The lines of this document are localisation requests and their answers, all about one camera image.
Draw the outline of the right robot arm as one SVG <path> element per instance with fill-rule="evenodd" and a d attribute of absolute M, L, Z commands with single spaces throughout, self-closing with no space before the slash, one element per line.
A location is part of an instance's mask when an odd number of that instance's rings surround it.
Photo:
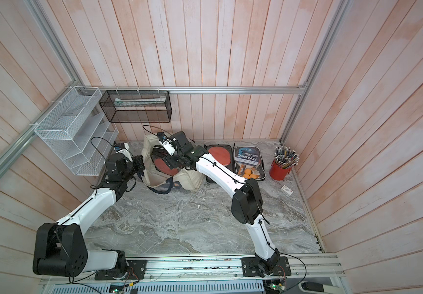
<path fill-rule="evenodd" d="M 258 182 L 245 179 L 218 162 L 204 147 L 190 142 L 184 132 L 174 135 L 157 133 L 162 147 L 168 152 L 166 165 L 173 168 L 191 168 L 212 179 L 230 196 L 231 213 L 244 224 L 254 244 L 254 261 L 261 277 L 274 273 L 280 253 L 270 239 L 263 216 L 263 199 Z"/>

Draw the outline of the blue Deerway paddle case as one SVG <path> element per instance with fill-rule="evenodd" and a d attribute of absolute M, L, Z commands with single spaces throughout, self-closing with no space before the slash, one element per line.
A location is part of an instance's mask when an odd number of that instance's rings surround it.
<path fill-rule="evenodd" d="M 264 163 L 258 147 L 235 147 L 234 162 L 237 175 L 256 181 L 265 180 Z"/>

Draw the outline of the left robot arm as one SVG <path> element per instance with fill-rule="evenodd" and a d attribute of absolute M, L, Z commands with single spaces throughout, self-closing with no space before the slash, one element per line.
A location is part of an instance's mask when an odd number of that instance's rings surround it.
<path fill-rule="evenodd" d="M 89 250 L 84 236 L 91 225 L 130 190 L 128 182 L 144 169 L 142 155 L 110 155 L 102 180 L 93 188 L 91 196 L 65 217 L 55 223 L 45 223 L 37 230 L 33 273 L 75 278 L 93 271 L 123 279 L 129 266 L 124 251 Z"/>

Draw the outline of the cream canvas tote bag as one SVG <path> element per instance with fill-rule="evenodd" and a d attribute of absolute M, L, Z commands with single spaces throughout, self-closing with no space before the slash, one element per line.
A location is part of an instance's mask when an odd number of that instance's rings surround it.
<path fill-rule="evenodd" d="M 195 171 L 178 169 L 177 173 L 171 175 L 171 172 L 164 173 L 156 167 L 154 160 L 151 158 L 153 148 L 160 145 L 159 140 L 154 135 L 146 135 L 144 137 L 144 146 L 141 155 L 145 169 L 138 172 L 138 177 L 154 193 L 166 195 L 174 189 L 196 192 L 205 180 L 205 175 Z"/>

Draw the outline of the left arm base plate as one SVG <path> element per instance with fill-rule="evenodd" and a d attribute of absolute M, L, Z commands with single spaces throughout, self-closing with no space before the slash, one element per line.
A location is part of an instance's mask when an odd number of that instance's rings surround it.
<path fill-rule="evenodd" d="M 119 265 L 116 265 L 113 269 L 97 271 L 95 274 L 95 280 L 141 280 L 144 279 L 146 267 L 146 260 L 127 260 L 125 263 L 122 262 Z"/>

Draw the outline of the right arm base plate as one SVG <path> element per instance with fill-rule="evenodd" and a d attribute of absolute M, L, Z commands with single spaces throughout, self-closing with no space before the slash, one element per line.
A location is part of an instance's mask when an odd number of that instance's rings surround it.
<path fill-rule="evenodd" d="M 259 257 L 244 257 L 241 259 L 244 277 L 290 276 L 291 269 L 287 257 L 280 257 L 271 262 Z"/>

